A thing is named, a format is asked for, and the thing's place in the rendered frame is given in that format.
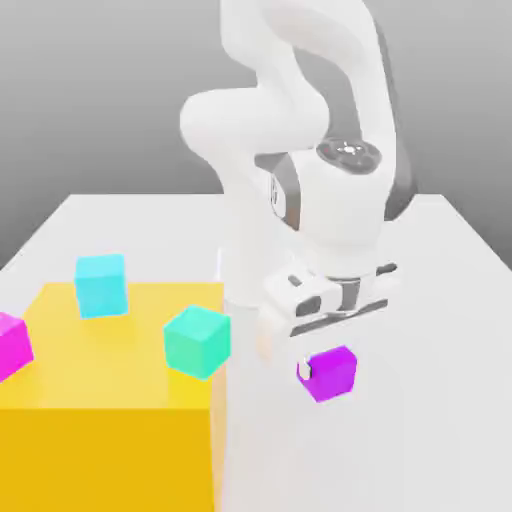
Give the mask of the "large yellow box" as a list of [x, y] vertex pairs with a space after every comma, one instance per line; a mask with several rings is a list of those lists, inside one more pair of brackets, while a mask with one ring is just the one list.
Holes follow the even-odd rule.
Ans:
[[35, 358], [0, 383], [0, 512], [221, 512], [226, 374], [170, 370], [163, 326], [214, 283], [133, 283], [83, 320], [70, 283], [24, 314]]

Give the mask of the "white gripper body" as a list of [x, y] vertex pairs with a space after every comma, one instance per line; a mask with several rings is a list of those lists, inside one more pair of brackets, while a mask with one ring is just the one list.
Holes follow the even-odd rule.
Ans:
[[389, 307], [389, 299], [378, 297], [351, 310], [287, 314], [274, 304], [264, 304], [257, 315], [257, 353], [264, 361], [283, 362], [313, 355], [341, 345], [365, 321]]

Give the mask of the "small teal cube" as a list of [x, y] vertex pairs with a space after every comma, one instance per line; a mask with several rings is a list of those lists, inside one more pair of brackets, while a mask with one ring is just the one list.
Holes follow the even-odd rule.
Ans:
[[163, 327], [167, 366], [208, 380], [231, 355], [231, 318], [190, 305]]

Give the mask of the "small cyan cube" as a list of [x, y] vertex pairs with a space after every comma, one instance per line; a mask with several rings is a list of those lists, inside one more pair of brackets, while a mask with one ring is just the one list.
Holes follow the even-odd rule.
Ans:
[[121, 254], [79, 257], [74, 285], [82, 319], [128, 313], [125, 259]]

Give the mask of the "small magenta cube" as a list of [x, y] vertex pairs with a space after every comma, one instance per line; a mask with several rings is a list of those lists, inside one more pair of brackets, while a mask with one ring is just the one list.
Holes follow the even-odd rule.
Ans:
[[0, 382], [34, 360], [26, 323], [0, 312]]

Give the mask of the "small purple cube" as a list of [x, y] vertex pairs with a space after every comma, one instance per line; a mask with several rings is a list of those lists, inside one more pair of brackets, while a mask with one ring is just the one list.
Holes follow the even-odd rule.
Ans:
[[311, 356], [312, 377], [308, 381], [296, 375], [303, 387], [317, 402], [325, 402], [352, 390], [357, 369], [357, 357], [345, 346], [339, 346]]

